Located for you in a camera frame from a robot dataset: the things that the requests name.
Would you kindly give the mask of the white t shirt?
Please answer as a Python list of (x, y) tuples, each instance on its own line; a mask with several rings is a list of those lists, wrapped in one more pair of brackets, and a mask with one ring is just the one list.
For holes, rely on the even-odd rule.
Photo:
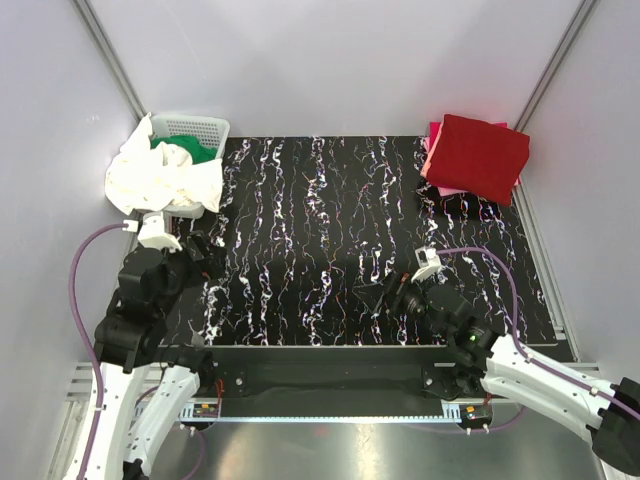
[(180, 147), (150, 145), (152, 125), (145, 115), (107, 168), (104, 192), (122, 213), (161, 211), (176, 197), (179, 162), (190, 160)]

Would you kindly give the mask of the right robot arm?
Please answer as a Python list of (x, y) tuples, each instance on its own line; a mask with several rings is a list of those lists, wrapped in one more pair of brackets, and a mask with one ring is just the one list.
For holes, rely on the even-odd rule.
[(611, 383), (534, 352), (476, 316), (450, 285), (422, 290), (407, 274), (393, 274), (354, 293), (371, 313), (405, 317), (444, 338), (453, 365), (424, 372), (429, 394), (510, 399), (574, 432), (611, 467), (638, 476), (638, 382)]

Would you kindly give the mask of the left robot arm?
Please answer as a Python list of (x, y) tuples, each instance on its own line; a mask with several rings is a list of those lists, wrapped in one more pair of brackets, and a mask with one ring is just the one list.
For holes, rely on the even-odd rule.
[(222, 394), (212, 353), (185, 346), (168, 361), (142, 413), (135, 412), (173, 307), (185, 290), (222, 277), (225, 269), (225, 249), (199, 232), (177, 248), (138, 247), (125, 257), (106, 314), (92, 335), (79, 315), (76, 276), (69, 276), (71, 311), (93, 378), (66, 478), (149, 478), (186, 403), (209, 392)]

